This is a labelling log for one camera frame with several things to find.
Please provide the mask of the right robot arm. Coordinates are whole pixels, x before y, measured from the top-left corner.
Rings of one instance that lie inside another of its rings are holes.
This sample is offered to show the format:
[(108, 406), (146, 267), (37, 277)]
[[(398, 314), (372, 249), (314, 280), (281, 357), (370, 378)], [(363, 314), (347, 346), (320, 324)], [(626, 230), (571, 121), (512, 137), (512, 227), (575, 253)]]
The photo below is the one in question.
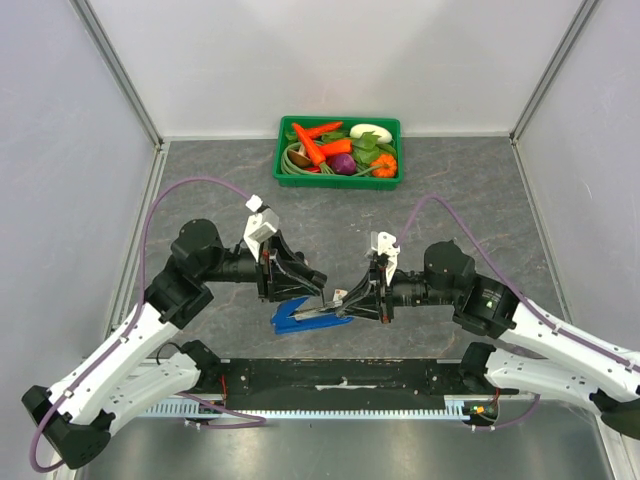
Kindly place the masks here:
[(463, 330), (535, 353), (533, 360), (477, 341), (467, 348), (458, 381), (551, 396), (584, 408), (627, 437), (639, 436), (639, 354), (569, 324), (505, 282), (481, 275), (452, 241), (424, 252), (420, 272), (397, 267), (398, 249), (371, 255), (369, 270), (335, 313), (390, 322), (399, 307), (450, 306)]

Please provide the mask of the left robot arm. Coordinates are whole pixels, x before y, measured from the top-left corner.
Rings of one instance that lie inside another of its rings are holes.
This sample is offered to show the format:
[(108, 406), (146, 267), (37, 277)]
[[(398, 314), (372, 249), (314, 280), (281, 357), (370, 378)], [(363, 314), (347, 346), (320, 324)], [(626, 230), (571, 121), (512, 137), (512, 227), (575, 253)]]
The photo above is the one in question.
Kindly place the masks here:
[(221, 361), (199, 340), (183, 344), (145, 374), (129, 377), (213, 301), (210, 283), (254, 283), (259, 298), (268, 302), (322, 295), (326, 275), (289, 248), (272, 212), (250, 216), (243, 239), (242, 247), (224, 247), (217, 227), (206, 219), (181, 227), (165, 267), (122, 324), (62, 380), (50, 387), (34, 385), (23, 395), (36, 425), (32, 453), (46, 439), (61, 465), (81, 468), (157, 402), (192, 389), (215, 389)]

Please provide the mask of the blue stapler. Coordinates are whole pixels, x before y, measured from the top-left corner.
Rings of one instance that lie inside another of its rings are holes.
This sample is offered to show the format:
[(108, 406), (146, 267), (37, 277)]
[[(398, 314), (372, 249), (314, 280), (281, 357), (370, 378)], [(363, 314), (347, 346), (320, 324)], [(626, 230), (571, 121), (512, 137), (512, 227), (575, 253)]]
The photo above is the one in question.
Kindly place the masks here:
[(271, 325), (276, 335), (293, 334), (312, 330), (332, 328), (351, 323), (353, 316), (336, 314), (341, 301), (331, 301), (319, 307), (302, 309), (308, 297), (300, 297), (282, 302), (271, 317)]

